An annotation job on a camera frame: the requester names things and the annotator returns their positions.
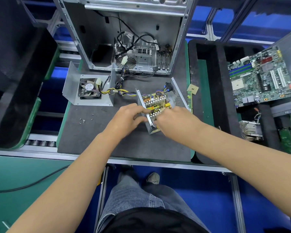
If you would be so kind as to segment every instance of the black shirt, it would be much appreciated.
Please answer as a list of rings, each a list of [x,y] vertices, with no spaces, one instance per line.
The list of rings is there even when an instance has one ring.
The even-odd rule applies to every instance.
[[[208,233],[183,214],[163,208],[131,208],[115,215],[103,233]]]

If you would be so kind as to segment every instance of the workbench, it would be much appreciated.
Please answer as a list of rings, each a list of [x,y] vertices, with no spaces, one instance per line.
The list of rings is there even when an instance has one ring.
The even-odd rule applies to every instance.
[[[186,54],[185,48],[182,47],[171,75],[155,75],[151,78],[130,77],[124,81],[123,88],[128,91],[138,89],[142,94],[150,94],[156,90],[162,90],[165,83],[170,82],[173,77],[187,100],[186,89],[190,82],[189,77],[186,76],[186,67],[188,66]],[[81,69],[81,73],[102,74],[86,69]],[[58,152],[81,154],[97,134],[105,129],[118,109],[131,103],[136,103],[136,97],[121,97],[118,94],[114,96],[114,106],[73,105],[69,102],[57,141]],[[185,162],[191,160],[189,148],[170,140],[162,132],[149,135],[143,123],[120,142],[111,156]]]

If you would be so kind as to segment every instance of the fan label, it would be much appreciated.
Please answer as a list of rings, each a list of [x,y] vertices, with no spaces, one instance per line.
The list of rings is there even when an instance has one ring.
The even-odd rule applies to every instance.
[[[88,83],[88,84],[85,85],[85,89],[86,89],[87,91],[91,91],[91,90],[94,89],[94,85],[91,84],[91,83]]]

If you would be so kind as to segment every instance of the hand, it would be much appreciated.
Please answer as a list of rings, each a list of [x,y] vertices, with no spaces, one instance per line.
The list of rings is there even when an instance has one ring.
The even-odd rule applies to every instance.
[[[136,103],[122,106],[108,123],[105,131],[110,134],[113,133],[116,137],[123,139],[131,133],[139,123],[148,121],[146,117],[137,115],[141,112],[150,113],[151,110],[145,109]]]
[[[166,137],[186,146],[190,142],[190,133],[196,133],[202,127],[207,126],[189,110],[178,106],[172,109],[164,109],[156,117],[154,124],[157,125]]]

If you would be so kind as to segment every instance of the blue denim jeans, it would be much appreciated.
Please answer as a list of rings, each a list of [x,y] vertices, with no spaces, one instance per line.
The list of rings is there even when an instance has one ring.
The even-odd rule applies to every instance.
[[[111,190],[109,199],[98,221],[96,232],[101,232],[112,219],[112,216],[117,213],[138,207],[161,207],[180,212],[209,231],[172,188],[152,183],[148,183],[141,188],[131,176],[123,175],[120,182]]]

